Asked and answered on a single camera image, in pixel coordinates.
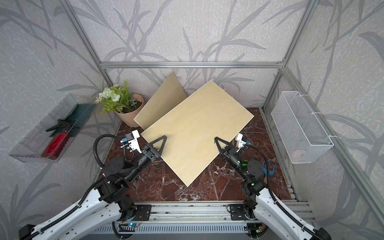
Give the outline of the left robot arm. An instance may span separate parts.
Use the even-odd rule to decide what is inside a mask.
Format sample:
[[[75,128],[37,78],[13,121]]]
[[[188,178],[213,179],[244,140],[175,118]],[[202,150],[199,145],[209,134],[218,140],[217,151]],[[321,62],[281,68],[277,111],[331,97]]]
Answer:
[[[126,194],[132,183],[146,167],[163,153],[167,137],[162,136],[140,148],[138,132],[127,134],[120,142],[124,150],[138,151],[128,161],[116,157],[107,164],[101,162],[98,143],[103,138],[118,139],[104,134],[93,145],[96,162],[101,167],[102,177],[86,190],[81,199],[53,218],[39,225],[26,225],[19,230],[21,240],[75,240],[98,227],[116,221],[133,219],[139,213],[137,206]]]

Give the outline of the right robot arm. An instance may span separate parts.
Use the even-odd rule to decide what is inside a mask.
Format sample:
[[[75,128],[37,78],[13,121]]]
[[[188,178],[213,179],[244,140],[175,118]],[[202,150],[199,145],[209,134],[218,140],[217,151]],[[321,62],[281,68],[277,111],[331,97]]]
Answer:
[[[241,189],[249,198],[244,202],[245,215],[265,224],[284,240],[330,240],[323,228],[316,229],[288,208],[270,188],[270,170],[257,160],[244,163],[241,154],[247,149],[257,151],[268,164],[266,156],[252,145],[238,149],[231,143],[215,137],[220,155],[243,179]]]

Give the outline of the wooden easel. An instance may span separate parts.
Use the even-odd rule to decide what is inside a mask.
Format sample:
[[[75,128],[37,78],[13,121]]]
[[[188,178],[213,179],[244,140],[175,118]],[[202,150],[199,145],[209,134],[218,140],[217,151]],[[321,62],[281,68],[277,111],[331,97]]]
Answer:
[[[234,139],[231,140],[231,144],[232,144],[233,146],[236,146],[236,144],[237,144],[237,140],[236,140],[236,138],[234,138]]]

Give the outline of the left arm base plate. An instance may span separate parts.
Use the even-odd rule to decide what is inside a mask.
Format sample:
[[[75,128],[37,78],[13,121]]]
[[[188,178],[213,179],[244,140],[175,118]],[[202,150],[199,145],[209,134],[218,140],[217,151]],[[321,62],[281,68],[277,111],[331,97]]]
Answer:
[[[134,205],[127,211],[122,212],[119,221],[149,221],[152,205]]]

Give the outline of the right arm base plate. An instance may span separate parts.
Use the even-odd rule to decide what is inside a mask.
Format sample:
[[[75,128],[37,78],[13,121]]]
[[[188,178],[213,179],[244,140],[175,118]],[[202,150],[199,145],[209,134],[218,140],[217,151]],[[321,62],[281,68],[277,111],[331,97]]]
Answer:
[[[233,221],[252,221],[256,219],[253,210],[246,204],[227,205],[227,211],[231,214],[231,220]]]

